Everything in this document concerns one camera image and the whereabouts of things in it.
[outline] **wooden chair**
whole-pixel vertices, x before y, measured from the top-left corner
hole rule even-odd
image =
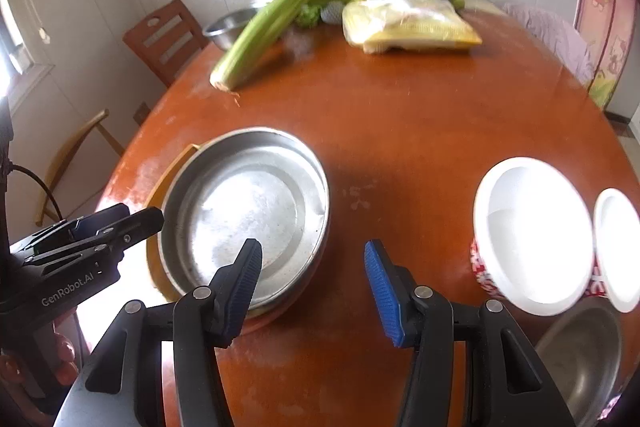
[[[63,174],[68,168],[71,160],[74,158],[80,146],[88,136],[88,134],[96,128],[104,139],[107,140],[107,143],[111,146],[111,148],[116,152],[118,156],[122,156],[124,154],[124,147],[120,145],[117,140],[111,136],[111,134],[102,126],[102,121],[109,116],[109,110],[104,109],[100,111],[97,115],[95,115],[91,120],[85,123],[73,136],[71,136],[63,145],[58,149],[56,155],[53,157],[49,168],[47,169],[47,174],[45,175],[44,182],[49,187],[51,192],[55,190],[55,188],[60,183]],[[42,192],[40,199],[38,200],[38,206],[35,216],[36,226],[41,227],[42,222],[44,220],[44,216],[49,217],[54,222],[58,221],[58,215],[50,210],[47,206],[49,203],[49,197]]]
[[[122,40],[167,87],[193,54],[209,43],[181,0],[147,15]]]

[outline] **yellow package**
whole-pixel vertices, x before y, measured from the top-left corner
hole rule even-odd
[[[482,43],[447,0],[353,0],[342,12],[342,28],[347,42],[365,53],[464,50]]]

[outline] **pink cloth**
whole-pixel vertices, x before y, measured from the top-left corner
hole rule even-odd
[[[587,42],[573,26],[559,15],[535,6],[506,3],[502,10],[541,40],[583,86],[589,86],[595,67]]]

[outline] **chair backrest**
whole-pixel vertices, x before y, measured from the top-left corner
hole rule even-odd
[[[44,182],[47,187],[49,187],[49,190],[51,190],[51,192],[53,192],[58,186],[63,174],[71,163],[71,160],[80,149],[80,146],[86,139],[87,135],[94,128],[97,129],[100,134],[102,134],[104,139],[107,140],[107,143],[118,156],[122,156],[124,154],[124,147],[120,145],[117,140],[113,136],[111,136],[111,134],[102,125],[102,121],[108,116],[109,110],[103,109],[91,120],[85,123],[80,129],[78,129],[73,135],[71,135],[69,139],[62,144],[62,147],[58,149],[56,155],[53,156],[53,159],[49,164],[49,168],[47,169],[47,173],[45,174],[44,178]],[[38,227],[42,226],[45,214],[49,216],[54,222],[58,220],[58,217],[47,208],[47,203],[49,203],[49,197],[43,191],[38,200],[38,206],[36,208],[36,215],[34,219],[34,222]]]
[[[561,16],[537,6],[508,2],[502,5],[502,10],[542,41],[582,86],[589,89],[596,75],[596,67],[591,59],[589,45],[578,30]]]
[[[147,15],[122,40],[167,87],[183,65],[209,43],[181,0],[172,0]]]

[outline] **stainless steel pot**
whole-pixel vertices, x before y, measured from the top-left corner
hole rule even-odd
[[[594,425],[611,398],[620,367],[620,314],[605,298],[583,299],[549,328],[536,351],[576,426]]]
[[[231,12],[204,28],[202,34],[222,51],[227,51],[258,10],[258,7],[251,7]]]

